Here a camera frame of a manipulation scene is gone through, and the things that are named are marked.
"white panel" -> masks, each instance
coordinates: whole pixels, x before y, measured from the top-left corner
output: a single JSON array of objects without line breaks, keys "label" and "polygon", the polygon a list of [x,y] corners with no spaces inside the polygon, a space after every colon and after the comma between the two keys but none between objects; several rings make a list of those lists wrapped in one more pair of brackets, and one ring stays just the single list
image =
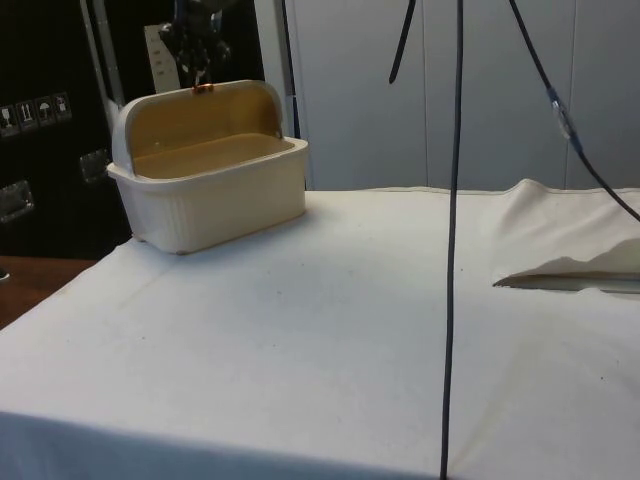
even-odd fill
[{"label": "white panel", "polygon": [[262,54],[262,68],[264,79],[280,97],[282,108],[282,131],[285,135],[293,136],[293,116],[290,115],[287,99],[287,47],[284,44],[282,10],[279,0],[258,0],[255,2],[256,21],[260,36],[260,53]]},{"label": "white panel", "polygon": [[[425,0],[429,184],[448,187],[453,141],[455,1]],[[547,73],[569,99],[575,0],[519,0]],[[465,2],[461,188],[522,178],[564,186],[566,143],[506,0]]]},{"label": "white panel", "polygon": [[405,9],[389,0],[287,2],[316,189],[426,183],[422,2],[388,84]]},{"label": "white panel", "polygon": [[[578,0],[571,113],[587,156],[614,187],[640,186],[640,2]],[[567,184],[596,186],[571,152]]]}]

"cabinet door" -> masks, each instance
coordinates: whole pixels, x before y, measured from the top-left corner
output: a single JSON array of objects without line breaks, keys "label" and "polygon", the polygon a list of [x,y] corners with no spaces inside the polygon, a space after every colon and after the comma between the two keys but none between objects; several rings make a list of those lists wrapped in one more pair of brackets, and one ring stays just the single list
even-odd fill
[{"label": "cabinet door", "polygon": [[[613,187],[640,187],[639,25],[638,0],[578,0],[571,114]],[[567,186],[597,186],[573,151]]]},{"label": "cabinet door", "polygon": [[312,188],[426,184],[421,1],[398,78],[388,81],[406,7],[389,0],[287,1]]},{"label": "cabinet door", "polygon": [[0,220],[0,255],[100,258],[130,230],[114,182],[85,183],[80,165],[110,144],[80,4],[32,3],[0,2],[0,44],[18,46],[0,67],[0,115],[28,102],[37,120],[0,135],[0,188],[26,181],[34,205]]},{"label": "cabinet door", "polygon": [[[424,10],[428,172],[437,187],[450,182],[455,3],[425,0]],[[518,5],[552,83],[568,100],[575,0]],[[564,186],[566,142],[506,1],[465,2],[462,102],[461,188],[506,189],[522,178]]]}]

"black wire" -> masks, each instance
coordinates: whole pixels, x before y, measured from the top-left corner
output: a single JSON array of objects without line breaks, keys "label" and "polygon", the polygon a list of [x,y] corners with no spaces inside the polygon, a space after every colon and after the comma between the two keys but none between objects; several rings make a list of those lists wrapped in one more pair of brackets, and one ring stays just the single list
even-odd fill
[{"label": "black wire", "polygon": [[547,73],[544,71],[544,67],[540,62],[540,58],[538,57],[536,49],[533,47],[533,42],[531,42],[531,37],[529,36],[526,25],[524,24],[524,20],[522,20],[522,15],[520,15],[518,5],[516,5],[515,0],[509,0],[509,4],[511,5],[511,9],[513,10],[513,15],[516,17],[516,22],[518,22],[518,26],[520,27],[520,31],[522,32],[522,36],[524,37],[524,41],[527,44],[527,49],[531,54],[531,59],[533,60],[533,63],[536,64],[536,68],[538,69],[538,73],[540,74],[540,78],[542,79],[542,83],[544,83],[545,88],[549,90],[552,88],[551,82],[549,81],[549,77],[547,77]]},{"label": "black wire", "polygon": [[624,208],[627,211],[627,213],[629,213],[629,215],[631,215],[633,218],[635,218],[640,222],[640,214],[638,214],[638,212],[636,212],[633,208],[631,208],[627,202],[622,200],[622,198],[620,198],[620,196],[609,186],[609,184],[604,181],[604,179],[600,176],[600,174],[598,174],[596,169],[593,168],[593,165],[591,165],[591,162],[587,159],[587,156],[585,155],[584,151],[582,149],[575,149],[575,150],[580,160],[582,160],[582,164],[585,166],[585,168],[591,174],[591,176],[595,178],[596,182],[598,182],[600,186],[604,188],[605,191],[611,196],[611,198],[613,198],[616,202],[618,202],[618,205]]},{"label": "black wire", "polygon": [[451,370],[453,367],[454,268],[456,257],[456,221],[458,212],[458,166],[460,164],[460,130],[462,127],[462,64],[464,57],[464,1],[457,0],[457,62],[451,193],[449,195],[449,255],[447,262],[447,343],[442,394],[442,451],[440,480],[446,480],[449,464],[449,411],[451,408]]},{"label": "black wire", "polygon": [[400,62],[402,61],[402,55],[404,54],[404,47],[407,44],[409,27],[411,26],[411,20],[413,19],[413,10],[415,9],[415,7],[416,0],[409,0],[407,14],[404,17],[404,23],[402,24],[402,33],[400,33],[398,49],[396,50],[396,56],[393,58],[393,66],[391,67],[391,74],[389,75],[389,83],[395,82],[396,77],[398,76],[398,70],[400,70]]},{"label": "black wire", "polygon": [[[524,24],[524,21],[522,20],[522,16],[520,15],[520,10],[518,9],[518,5],[516,5],[515,0],[509,0],[509,4],[511,5],[511,9],[513,10],[513,15],[516,17],[516,21],[518,22],[518,26],[520,27],[520,32],[522,33],[524,41],[527,44],[527,49],[529,50],[531,59],[533,60],[533,63],[535,63],[536,65],[538,73],[540,74],[540,78],[542,79],[542,83],[544,83],[544,86],[547,89],[547,93],[549,94],[551,101],[560,102],[560,99],[558,98],[556,91],[552,87],[551,82],[549,81],[549,78],[547,77],[547,74],[544,71],[544,67],[540,62],[540,58],[538,58],[536,49],[533,46],[533,43],[531,42],[531,37],[529,37],[529,32],[527,31],[527,27]],[[596,171],[596,169],[593,167],[591,162],[589,162],[589,159],[587,158],[587,155],[584,153],[584,149],[582,148],[582,143],[580,142],[578,132],[575,130],[575,128],[572,125],[567,125],[567,126],[568,126],[567,133],[569,134],[569,141],[570,141],[569,143],[571,143],[572,148],[578,155],[578,158],[580,158],[580,160],[582,161],[582,164],[585,166],[587,171],[591,174],[591,176],[595,179],[595,181],[598,182],[598,184],[611,196],[611,198],[613,198],[618,203],[618,205],[620,205],[623,209],[627,211],[627,213],[629,213],[629,215],[631,215],[633,218],[635,218],[640,222],[640,214],[638,214],[638,212],[636,212],[633,208],[629,206],[629,204],[627,204],[624,200],[622,200],[622,198],[620,198],[620,196],[613,190],[613,188],[609,186],[609,184],[604,180],[604,178],[600,176],[600,174]]]}]

